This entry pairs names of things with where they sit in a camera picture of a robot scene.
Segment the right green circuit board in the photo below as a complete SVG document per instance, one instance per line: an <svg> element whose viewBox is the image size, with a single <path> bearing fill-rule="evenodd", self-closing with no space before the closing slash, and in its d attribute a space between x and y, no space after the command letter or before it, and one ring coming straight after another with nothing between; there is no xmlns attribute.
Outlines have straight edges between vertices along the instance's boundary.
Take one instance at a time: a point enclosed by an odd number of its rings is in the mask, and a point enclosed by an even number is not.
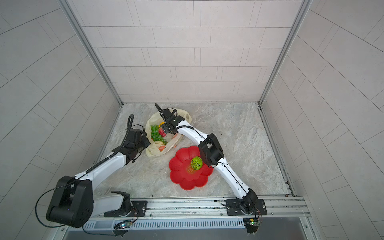
<svg viewBox="0 0 384 240"><path fill-rule="evenodd" d="M244 226L248 228L258 228L260 221L258 219L243 219Z"/></svg>

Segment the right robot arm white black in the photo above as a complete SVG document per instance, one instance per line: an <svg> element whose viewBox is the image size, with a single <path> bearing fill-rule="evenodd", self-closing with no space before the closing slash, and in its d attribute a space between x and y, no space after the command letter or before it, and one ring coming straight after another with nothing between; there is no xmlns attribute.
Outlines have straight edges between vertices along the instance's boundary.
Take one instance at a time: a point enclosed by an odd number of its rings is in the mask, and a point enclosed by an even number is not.
<svg viewBox="0 0 384 240"><path fill-rule="evenodd" d="M213 171L217 171L235 194L239 202L238 208L246 215L260 214L256 207L258 196L230 167L216 135L199 131L179 116L176 110L156 107L164 120L162 126L167 133L183 135L195 144L178 150L170 160L171 181L189 191L205 186L209 176Z"/></svg>

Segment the left green circuit board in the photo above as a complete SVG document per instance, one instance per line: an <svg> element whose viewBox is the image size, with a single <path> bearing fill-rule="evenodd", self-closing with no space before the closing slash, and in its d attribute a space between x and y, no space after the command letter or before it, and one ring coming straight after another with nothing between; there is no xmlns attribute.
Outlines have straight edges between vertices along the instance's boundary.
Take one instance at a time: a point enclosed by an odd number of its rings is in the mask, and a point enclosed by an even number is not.
<svg viewBox="0 0 384 240"><path fill-rule="evenodd" d="M114 230L128 230L132 226L132 221L122 221L120 223L115 224Z"/></svg>

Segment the red flower-shaped plate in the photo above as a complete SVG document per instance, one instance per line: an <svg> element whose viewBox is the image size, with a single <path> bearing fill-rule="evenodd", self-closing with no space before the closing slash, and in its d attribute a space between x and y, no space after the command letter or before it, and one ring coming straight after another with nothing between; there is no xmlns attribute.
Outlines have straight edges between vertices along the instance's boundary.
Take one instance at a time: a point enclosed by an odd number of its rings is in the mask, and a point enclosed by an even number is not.
<svg viewBox="0 0 384 240"><path fill-rule="evenodd" d="M194 157L201 157L197 146L179 149L169 162L171 181L186 191L205 186L214 170L203 163L202 168L195 171L191 168Z"/></svg>

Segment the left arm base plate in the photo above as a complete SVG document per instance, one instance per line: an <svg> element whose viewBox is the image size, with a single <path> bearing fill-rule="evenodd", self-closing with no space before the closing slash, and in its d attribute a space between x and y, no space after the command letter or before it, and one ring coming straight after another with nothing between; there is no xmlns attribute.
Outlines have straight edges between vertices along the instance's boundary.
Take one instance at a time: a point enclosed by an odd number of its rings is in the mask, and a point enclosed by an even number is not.
<svg viewBox="0 0 384 240"><path fill-rule="evenodd" d="M147 209L147 201L131 201L129 204L123 203L115 211L104 213L105 218L138 218L144 217Z"/></svg>

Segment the fake red strawberry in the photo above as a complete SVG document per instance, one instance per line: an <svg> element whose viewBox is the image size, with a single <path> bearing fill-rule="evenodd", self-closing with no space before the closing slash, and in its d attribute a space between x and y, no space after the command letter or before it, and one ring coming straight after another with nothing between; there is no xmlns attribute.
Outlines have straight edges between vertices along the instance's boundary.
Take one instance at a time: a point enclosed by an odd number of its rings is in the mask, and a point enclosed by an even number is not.
<svg viewBox="0 0 384 240"><path fill-rule="evenodd" d="M165 136L166 136L166 133L165 133L165 131L164 131L162 128L159 128L159 134L160 134L162 137L165 137Z"/></svg>

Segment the fake green apple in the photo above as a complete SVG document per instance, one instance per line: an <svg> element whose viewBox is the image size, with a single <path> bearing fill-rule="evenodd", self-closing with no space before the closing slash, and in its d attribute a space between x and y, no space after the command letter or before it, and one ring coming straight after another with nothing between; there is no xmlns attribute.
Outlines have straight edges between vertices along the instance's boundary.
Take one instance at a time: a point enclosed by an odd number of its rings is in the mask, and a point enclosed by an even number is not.
<svg viewBox="0 0 384 240"><path fill-rule="evenodd" d="M194 169L195 171L200 170L202 166L203 166L203 160L200 157L194 157L191 160L191 168Z"/></svg>

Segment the cream plastic shopping bag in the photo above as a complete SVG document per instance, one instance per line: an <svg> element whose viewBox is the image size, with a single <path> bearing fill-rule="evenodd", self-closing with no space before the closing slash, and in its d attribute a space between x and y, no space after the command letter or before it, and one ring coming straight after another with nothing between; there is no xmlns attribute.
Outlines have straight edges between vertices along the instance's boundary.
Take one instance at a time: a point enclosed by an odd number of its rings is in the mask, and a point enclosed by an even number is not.
<svg viewBox="0 0 384 240"><path fill-rule="evenodd" d="M148 157L159 157L175 148L182 140L182 135L166 133L166 127L162 127L164 120L159 113L153 114L145 125L145 131L150 141L146 148Z"/></svg>

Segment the aluminium mounting rail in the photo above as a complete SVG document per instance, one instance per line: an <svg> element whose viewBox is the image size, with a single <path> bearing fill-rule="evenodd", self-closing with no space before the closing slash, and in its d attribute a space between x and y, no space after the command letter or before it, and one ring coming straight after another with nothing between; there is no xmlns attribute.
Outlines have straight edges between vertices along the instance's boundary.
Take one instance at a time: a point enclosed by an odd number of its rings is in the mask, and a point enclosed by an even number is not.
<svg viewBox="0 0 384 240"><path fill-rule="evenodd" d="M126 217L94 214L90 220L159 220L159 219L213 219L260 217L309 217L310 211L302 197L262 196L256 212L244 214L234 198L190 197L190 198L143 198L133 199L138 214Z"/></svg>

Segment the fake green grapes bunch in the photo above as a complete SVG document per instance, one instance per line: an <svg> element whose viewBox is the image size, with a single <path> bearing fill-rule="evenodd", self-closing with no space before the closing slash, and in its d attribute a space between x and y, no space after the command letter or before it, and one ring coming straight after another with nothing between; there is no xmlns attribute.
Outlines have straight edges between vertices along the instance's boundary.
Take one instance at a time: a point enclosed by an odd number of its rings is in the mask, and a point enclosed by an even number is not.
<svg viewBox="0 0 384 240"><path fill-rule="evenodd" d="M161 142L163 145L166 145L168 142L165 139L165 137L162 137L159 134L159 128L162 128L162 127L160 127L159 125L151 125L151 139L154 142Z"/></svg>

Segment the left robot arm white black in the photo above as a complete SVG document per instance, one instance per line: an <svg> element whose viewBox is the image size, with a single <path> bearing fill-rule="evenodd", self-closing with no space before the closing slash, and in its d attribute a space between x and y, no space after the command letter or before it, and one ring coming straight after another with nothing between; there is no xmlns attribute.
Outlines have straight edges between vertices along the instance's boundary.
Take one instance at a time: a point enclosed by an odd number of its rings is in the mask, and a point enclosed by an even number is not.
<svg viewBox="0 0 384 240"><path fill-rule="evenodd" d="M64 176L57 182L50 201L46 219L75 228L82 227L91 217L107 213L113 217L137 215L130 195L113 191L96 198L94 190L110 175L130 162L150 146L144 129L129 129L122 144L88 170L73 177Z"/></svg>

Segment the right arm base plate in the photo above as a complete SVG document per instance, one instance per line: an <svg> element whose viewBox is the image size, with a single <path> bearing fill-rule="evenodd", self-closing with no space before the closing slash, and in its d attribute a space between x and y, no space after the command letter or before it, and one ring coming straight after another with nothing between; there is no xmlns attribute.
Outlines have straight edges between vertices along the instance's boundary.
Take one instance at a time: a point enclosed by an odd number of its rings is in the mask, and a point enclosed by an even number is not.
<svg viewBox="0 0 384 240"><path fill-rule="evenodd" d="M228 216L265 216L268 214L265 201L258 199L250 206L240 199L222 200L221 205L227 210Z"/></svg>

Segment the green circuit board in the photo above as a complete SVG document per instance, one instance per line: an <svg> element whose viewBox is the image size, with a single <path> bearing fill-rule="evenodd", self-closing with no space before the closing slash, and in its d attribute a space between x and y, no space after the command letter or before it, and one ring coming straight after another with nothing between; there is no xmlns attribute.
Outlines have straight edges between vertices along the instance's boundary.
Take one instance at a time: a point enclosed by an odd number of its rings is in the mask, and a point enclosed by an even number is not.
<svg viewBox="0 0 384 240"><path fill-rule="evenodd" d="M243 219L244 226L248 228L258 228L260 221L258 219Z"/></svg>
<svg viewBox="0 0 384 240"><path fill-rule="evenodd" d="M132 226L132 221L122 221L120 223L115 224L114 230L128 230Z"/></svg>

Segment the perforated metal vent strip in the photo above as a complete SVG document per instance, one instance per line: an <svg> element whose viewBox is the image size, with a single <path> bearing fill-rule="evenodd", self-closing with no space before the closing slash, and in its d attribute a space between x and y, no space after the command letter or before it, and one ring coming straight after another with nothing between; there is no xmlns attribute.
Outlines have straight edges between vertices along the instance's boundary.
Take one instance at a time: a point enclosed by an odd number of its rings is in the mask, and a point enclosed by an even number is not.
<svg viewBox="0 0 384 240"><path fill-rule="evenodd" d="M89 232L115 231L115 224L119 221L89 221L79 230ZM238 218L228 219L143 219L137 220L129 230L194 230L194 229L244 229L244 222Z"/></svg>

